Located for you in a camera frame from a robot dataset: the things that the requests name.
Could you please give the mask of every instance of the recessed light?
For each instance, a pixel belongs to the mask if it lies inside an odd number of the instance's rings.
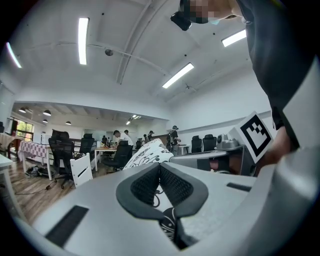
[[[43,112],[43,114],[46,115],[46,116],[49,116],[49,117],[51,116],[51,112],[50,112],[50,110],[48,110],[48,109],[45,110],[45,111]]]
[[[19,111],[22,113],[26,113],[26,109],[24,107],[20,108]]]
[[[81,65],[87,65],[87,32],[89,18],[79,18],[78,25],[78,51]]]
[[[168,82],[166,82],[162,87],[168,88],[171,86],[175,81],[177,81],[179,78],[183,77],[186,73],[188,73],[190,70],[194,68],[194,65],[191,63],[187,64],[183,69],[181,69],[178,73],[176,73]]]
[[[9,51],[9,53],[10,53],[10,55],[11,55],[11,58],[12,58],[12,60],[14,61],[14,63],[16,64],[16,66],[17,66],[19,69],[21,69],[22,66],[20,65],[20,63],[19,63],[16,55],[14,54],[14,51],[12,50],[11,45],[10,45],[9,42],[6,43],[6,48],[8,49],[8,51]]]
[[[231,45],[241,39],[244,39],[246,37],[247,37],[247,33],[246,33],[246,30],[244,29],[238,33],[235,33],[235,34],[227,37],[226,39],[223,39],[222,43],[223,43],[224,47],[227,47],[227,46],[229,46],[229,45]]]

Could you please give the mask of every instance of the white chair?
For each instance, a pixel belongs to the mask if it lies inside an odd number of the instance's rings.
[[[89,153],[77,160],[71,159],[70,164],[73,181],[76,188],[82,185],[83,183],[94,179],[91,172]]]

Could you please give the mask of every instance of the window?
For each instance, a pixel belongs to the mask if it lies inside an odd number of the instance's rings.
[[[16,135],[25,138],[26,142],[32,142],[34,139],[34,125],[25,121],[19,120],[11,116],[13,120],[18,122],[16,127]]]

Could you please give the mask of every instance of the patterned pillow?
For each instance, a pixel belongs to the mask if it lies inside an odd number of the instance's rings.
[[[156,138],[147,144],[144,144],[137,153],[129,160],[123,168],[128,169],[137,167],[148,163],[162,163],[169,162],[169,159],[174,155],[167,150],[161,139]]]

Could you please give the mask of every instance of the man in white shirt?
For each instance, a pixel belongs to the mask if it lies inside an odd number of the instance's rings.
[[[113,132],[113,135],[114,135],[116,138],[119,138],[119,140],[118,140],[118,145],[119,145],[119,142],[120,142],[120,141],[128,141],[128,145],[130,145],[130,146],[133,146],[133,145],[134,145],[133,142],[132,142],[132,140],[131,140],[131,138],[130,138],[128,135],[126,135],[124,132],[120,132],[120,131],[118,131],[118,130],[115,130],[115,131]]]

